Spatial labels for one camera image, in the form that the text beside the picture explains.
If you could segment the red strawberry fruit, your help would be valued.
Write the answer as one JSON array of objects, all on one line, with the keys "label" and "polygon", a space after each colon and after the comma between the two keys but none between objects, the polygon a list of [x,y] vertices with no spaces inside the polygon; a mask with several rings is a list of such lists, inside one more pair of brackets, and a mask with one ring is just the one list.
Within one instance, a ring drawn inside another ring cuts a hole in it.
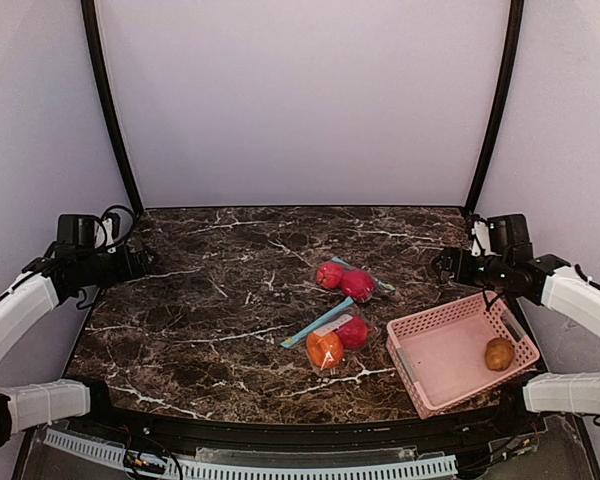
[{"label": "red strawberry fruit", "polygon": [[356,350],[366,344],[369,334],[367,323],[358,316],[354,316],[347,323],[335,331],[345,350]]}]

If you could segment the left black frame post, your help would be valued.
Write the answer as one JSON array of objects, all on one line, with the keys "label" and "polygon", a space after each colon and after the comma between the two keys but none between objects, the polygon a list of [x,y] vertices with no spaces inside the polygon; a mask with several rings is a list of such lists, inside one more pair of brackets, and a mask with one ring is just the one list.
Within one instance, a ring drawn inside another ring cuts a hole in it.
[{"label": "left black frame post", "polygon": [[94,0],[82,0],[80,6],[91,68],[109,141],[129,207],[134,217],[138,218],[144,213],[144,205],[132,171],[114,104],[96,12],[96,2]]}]

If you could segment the right black frame post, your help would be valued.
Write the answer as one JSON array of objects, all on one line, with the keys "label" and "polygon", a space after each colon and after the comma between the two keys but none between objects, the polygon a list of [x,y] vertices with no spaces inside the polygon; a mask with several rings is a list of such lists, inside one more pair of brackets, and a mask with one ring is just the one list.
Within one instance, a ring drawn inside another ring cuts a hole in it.
[{"label": "right black frame post", "polygon": [[524,15],[524,0],[511,0],[502,56],[491,109],[476,167],[463,207],[466,215],[476,211],[491,165],[513,77]]}]

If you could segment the pink plastic basket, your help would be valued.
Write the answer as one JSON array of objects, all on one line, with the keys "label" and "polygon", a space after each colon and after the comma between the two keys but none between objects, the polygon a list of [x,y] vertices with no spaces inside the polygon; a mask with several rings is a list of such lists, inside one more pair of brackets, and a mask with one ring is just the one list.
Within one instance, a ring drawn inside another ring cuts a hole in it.
[{"label": "pink plastic basket", "polygon": [[[540,352],[505,301],[477,293],[387,324],[387,350],[420,419],[441,415],[526,373]],[[513,347],[503,371],[487,367],[489,341]]]}]

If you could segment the black front table rail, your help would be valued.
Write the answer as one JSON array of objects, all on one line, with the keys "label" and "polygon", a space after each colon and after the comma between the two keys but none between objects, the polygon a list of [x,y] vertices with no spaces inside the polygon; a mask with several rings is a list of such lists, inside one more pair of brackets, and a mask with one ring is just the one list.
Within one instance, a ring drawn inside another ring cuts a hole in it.
[{"label": "black front table rail", "polygon": [[533,434],[541,428],[536,415],[517,417],[496,407],[432,417],[384,422],[274,425],[193,420],[114,408],[105,417],[110,425],[163,442],[173,450],[196,446],[246,450],[335,451],[339,448],[480,449],[491,440]]}]

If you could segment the brown kiwi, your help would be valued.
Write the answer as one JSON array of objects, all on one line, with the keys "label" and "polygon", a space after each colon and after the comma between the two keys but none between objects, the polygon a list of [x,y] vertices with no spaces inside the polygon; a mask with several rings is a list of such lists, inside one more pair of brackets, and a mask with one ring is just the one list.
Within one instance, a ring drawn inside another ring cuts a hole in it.
[{"label": "brown kiwi", "polygon": [[486,344],[484,361],[491,371],[507,370],[515,358],[513,344],[505,338],[493,338]]}]

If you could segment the black frame post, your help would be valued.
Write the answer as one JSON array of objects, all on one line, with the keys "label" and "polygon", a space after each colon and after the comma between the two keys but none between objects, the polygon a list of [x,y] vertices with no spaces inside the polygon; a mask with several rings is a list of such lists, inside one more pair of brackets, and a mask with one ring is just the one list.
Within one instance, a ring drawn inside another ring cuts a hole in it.
[{"label": "black frame post", "polygon": [[502,56],[491,109],[476,167],[463,207],[466,215],[476,211],[491,165],[513,77],[524,15],[524,0],[511,0]]},{"label": "black frame post", "polygon": [[138,218],[144,213],[144,205],[132,171],[114,104],[96,12],[96,2],[94,0],[82,0],[80,6],[91,68],[109,141],[129,207],[134,217]]}]

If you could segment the orange tangerine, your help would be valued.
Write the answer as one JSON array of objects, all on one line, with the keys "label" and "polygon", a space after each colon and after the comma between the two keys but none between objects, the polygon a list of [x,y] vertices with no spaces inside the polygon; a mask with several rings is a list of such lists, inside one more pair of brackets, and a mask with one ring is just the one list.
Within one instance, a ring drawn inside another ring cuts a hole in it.
[{"label": "orange tangerine", "polygon": [[344,347],[334,332],[320,336],[310,333],[306,340],[309,359],[319,369],[332,369],[337,367],[344,357]]}]

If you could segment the clear zip bag blue zipper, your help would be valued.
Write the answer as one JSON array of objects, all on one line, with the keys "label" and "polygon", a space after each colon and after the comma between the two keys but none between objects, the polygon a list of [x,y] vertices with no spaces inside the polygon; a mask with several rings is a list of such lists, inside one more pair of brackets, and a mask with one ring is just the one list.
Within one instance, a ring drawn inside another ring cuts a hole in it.
[{"label": "clear zip bag blue zipper", "polygon": [[393,285],[338,257],[332,257],[318,267],[315,281],[324,289],[340,290],[356,303],[367,303],[374,297],[391,296],[397,292]]}]

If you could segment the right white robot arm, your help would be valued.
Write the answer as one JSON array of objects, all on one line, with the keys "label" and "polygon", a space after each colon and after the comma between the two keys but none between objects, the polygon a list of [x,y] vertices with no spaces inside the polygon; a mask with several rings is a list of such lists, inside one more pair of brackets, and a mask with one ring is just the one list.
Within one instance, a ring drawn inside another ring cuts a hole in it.
[{"label": "right white robot arm", "polygon": [[[600,338],[600,283],[556,255],[536,257],[524,215],[474,215],[469,238],[469,249],[445,247],[432,260],[441,281],[525,298]],[[590,415],[600,426],[600,372],[544,373],[529,380],[522,395],[529,412]]]}]

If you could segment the red tomato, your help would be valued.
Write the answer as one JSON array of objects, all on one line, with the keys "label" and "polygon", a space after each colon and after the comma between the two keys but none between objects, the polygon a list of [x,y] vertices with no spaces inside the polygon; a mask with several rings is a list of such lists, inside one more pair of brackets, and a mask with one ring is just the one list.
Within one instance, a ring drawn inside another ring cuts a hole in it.
[{"label": "red tomato", "polygon": [[373,278],[362,270],[350,270],[344,273],[340,284],[341,291],[355,302],[369,301],[375,291]]}]

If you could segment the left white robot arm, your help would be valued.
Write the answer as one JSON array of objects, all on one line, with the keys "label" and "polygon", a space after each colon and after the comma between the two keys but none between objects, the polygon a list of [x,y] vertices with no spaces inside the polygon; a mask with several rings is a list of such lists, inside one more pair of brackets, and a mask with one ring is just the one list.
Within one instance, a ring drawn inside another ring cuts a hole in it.
[{"label": "left white robot arm", "polygon": [[[0,294],[0,363],[68,299],[77,299],[78,309],[88,309],[95,302],[87,297],[87,289],[105,292],[149,274],[157,255],[142,244],[129,245],[131,234],[120,230],[121,214],[134,213],[112,205],[101,215],[59,216],[55,241]],[[107,398],[101,383],[81,380],[0,387],[0,448],[21,431],[87,415]]]}]

